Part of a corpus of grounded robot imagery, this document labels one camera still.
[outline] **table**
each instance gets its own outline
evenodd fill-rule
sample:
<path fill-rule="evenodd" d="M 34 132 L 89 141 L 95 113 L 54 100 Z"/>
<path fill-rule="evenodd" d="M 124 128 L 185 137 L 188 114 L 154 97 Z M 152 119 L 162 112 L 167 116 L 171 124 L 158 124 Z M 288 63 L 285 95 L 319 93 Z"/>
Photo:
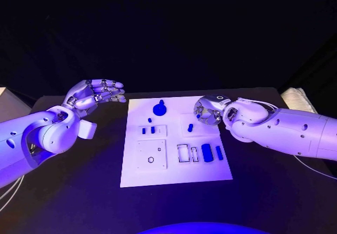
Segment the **table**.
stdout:
<path fill-rule="evenodd" d="M 126 98 L 223 94 L 286 105 L 273 88 L 134 93 Z M 31 112 L 62 103 L 44 96 Z M 337 233 L 337 182 L 293 158 L 242 143 L 219 125 L 233 180 L 119 188 L 128 104 L 100 104 L 85 118 L 92 140 L 77 138 L 23 180 L 0 213 L 1 233 L 132 234 L 181 222 L 221 222 L 273 234 Z M 329 173 L 321 159 L 302 158 Z"/>

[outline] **black background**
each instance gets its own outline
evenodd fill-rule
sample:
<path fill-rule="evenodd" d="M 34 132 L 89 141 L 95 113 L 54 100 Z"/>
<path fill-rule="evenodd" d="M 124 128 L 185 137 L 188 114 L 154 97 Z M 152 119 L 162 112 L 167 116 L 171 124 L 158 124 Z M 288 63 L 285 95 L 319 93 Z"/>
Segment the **black background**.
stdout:
<path fill-rule="evenodd" d="M 31 105 L 82 79 L 126 92 L 279 88 L 335 31 L 335 1 L 10 1 L 0 84 Z"/>

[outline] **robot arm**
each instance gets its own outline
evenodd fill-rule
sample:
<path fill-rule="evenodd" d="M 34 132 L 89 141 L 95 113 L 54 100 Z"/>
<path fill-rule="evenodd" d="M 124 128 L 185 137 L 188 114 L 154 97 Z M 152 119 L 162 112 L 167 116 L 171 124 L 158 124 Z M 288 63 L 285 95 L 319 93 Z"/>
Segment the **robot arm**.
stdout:
<path fill-rule="evenodd" d="M 272 107 L 268 111 L 256 102 L 242 98 L 232 102 L 221 95 L 207 95 L 196 103 L 194 114 L 210 125 L 223 119 L 242 142 L 255 141 L 286 154 L 337 161 L 337 119 L 259 102 Z"/>
<path fill-rule="evenodd" d="M 76 138 L 92 139 L 96 124 L 80 119 L 108 101 L 125 102 L 122 84 L 80 81 L 60 106 L 0 123 L 0 188 L 63 153 Z"/>

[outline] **blue object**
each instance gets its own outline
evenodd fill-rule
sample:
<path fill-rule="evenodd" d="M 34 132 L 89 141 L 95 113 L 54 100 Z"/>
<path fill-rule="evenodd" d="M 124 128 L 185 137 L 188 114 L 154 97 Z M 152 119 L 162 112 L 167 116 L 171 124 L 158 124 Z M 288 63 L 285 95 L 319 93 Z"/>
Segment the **blue object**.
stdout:
<path fill-rule="evenodd" d="M 223 160 L 223 153 L 221 153 L 221 149 L 219 146 L 216 147 L 216 153 L 217 153 L 219 160 Z"/>
<path fill-rule="evenodd" d="M 162 116 L 167 112 L 167 107 L 164 106 L 164 101 L 160 100 L 160 104 L 152 107 L 152 113 L 157 116 Z"/>
<path fill-rule="evenodd" d="M 157 234 L 157 233 L 268 234 L 256 229 L 227 223 L 178 223 L 149 229 L 141 232 L 139 234 Z"/>
<path fill-rule="evenodd" d="M 191 130 L 193 130 L 193 124 L 190 123 L 187 131 L 191 132 Z"/>
<path fill-rule="evenodd" d="M 211 150 L 210 150 L 210 145 L 209 144 L 201 145 L 201 155 L 203 155 L 203 161 L 204 162 L 211 162 L 213 161 L 213 155 L 211 155 Z"/>

